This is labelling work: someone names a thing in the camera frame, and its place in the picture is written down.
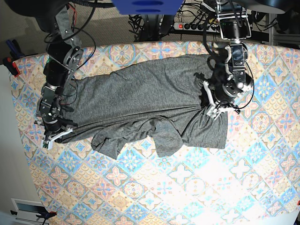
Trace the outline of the white power strip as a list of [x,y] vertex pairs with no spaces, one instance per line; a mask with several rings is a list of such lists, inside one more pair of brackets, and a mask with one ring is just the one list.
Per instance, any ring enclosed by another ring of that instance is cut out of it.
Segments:
[[207,32],[219,33],[220,27],[215,23],[208,23],[207,26],[204,23],[187,23],[187,22],[175,22],[173,25],[175,30],[184,31],[203,31],[204,28]]

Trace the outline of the patterned tile tablecloth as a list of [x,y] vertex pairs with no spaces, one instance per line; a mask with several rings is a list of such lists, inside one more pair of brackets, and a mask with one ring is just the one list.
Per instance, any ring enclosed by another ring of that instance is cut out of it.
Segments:
[[54,225],[241,225],[300,206],[300,52],[247,45],[255,93],[228,115],[226,148],[182,147],[159,158],[153,139],[126,144],[117,160],[90,139],[51,150],[34,124],[48,56],[16,61],[11,76],[18,129],[42,204]]

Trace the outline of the red black clamp left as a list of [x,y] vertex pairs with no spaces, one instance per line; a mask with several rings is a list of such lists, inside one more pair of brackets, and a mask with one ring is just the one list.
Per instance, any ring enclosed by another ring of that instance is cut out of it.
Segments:
[[9,70],[9,72],[14,76],[18,77],[20,75],[20,71],[14,61],[10,57],[6,57],[2,60],[3,65]]

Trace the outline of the black clamp bottom left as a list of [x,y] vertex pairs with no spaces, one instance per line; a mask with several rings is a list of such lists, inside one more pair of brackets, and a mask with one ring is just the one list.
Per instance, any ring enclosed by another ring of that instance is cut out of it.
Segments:
[[17,220],[26,222],[47,222],[48,219],[55,217],[57,212],[30,212],[30,211],[10,211],[11,215],[16,216]]

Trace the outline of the grey t-shirt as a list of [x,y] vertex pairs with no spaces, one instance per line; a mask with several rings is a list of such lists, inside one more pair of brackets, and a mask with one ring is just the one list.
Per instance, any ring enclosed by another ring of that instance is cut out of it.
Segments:
[[206,115],[200,75],[211,77],[207,55],[148,60],[77,80],[65,88],[63,117],[77,124],[61,143],[91,138],[91,147],[116,159],[126,143],[152,137],[159,157],[183,145],[223,149],[228,116]]

